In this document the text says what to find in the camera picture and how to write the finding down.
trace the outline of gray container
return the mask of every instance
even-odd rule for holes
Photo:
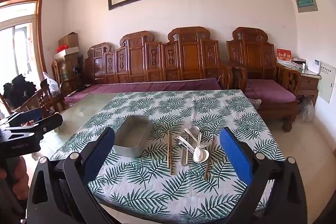
[[[115,133],[115,153],[125,157],[139,157],[146,147],[152,126],[148,116],[128,116]]]

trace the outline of palm leaf pattern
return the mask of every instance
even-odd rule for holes
[[[254,152],[262,152],[270,159],[284,159],[272,134],[240,90],[120,93],[52,158],[60,160],[73,151],[80,152],[107,126],[117,132],[130,115],[147,115],[152,120],[142,155],[127,158],[112,149],[88,187],[95,197],[130,214],[144,215],[147,220],[202,223],[227,216],[246,185],[237,178],[219,143],[217,136],[226,126]],[[190,126],[201,129],[207,149],[215,137],[206,180],[206,162],[193,162],[189,153],[188,166],[180,164],[182,148],[176,144],[176,136]],[[172,175],[167,167],[168,131],[172,134]],[[273,181],[267,183],[258,209],[267,205],[272,185]]]

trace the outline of human hand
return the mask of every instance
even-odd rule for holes
[[[6,176],[6,171],[0,168],[0,179],[5,179]],[[18,180],[18,182],[13,185],[14,194],[18,199],[27,199],[29,194],[29,177],[27,174],[26,162],[22,156],[20,156],[20,161],[15,169],[14,178]]]

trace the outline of wooden door frame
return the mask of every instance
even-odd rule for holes
[[[37,27],[37,47],[38,47],[38,66],[40,66],[41,71],[47,71],[44,61],[43,46],[42,46],[42,28],[41,28],[41,17],[42,17],[42,0],[0,0],[0,8],[11,6],[15,4],[36,2],[35,16],[36,16],[36,27]]]

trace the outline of plastic bag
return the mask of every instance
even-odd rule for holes
[[[54,79],[50,78],[48,74],[46,74],[45,72],[43,72],[43,76],[44,76],[44,79],[47,79],[47,82],[49,84],[49,90],[51,92],[51,96],[55,97],[56,95],[60,94],[61,92],[59,90],[57,82]]]
[[[310,97],[302,97],[299,103],[300,118],[305,122],[312,122],[315,116],[314,105]]]

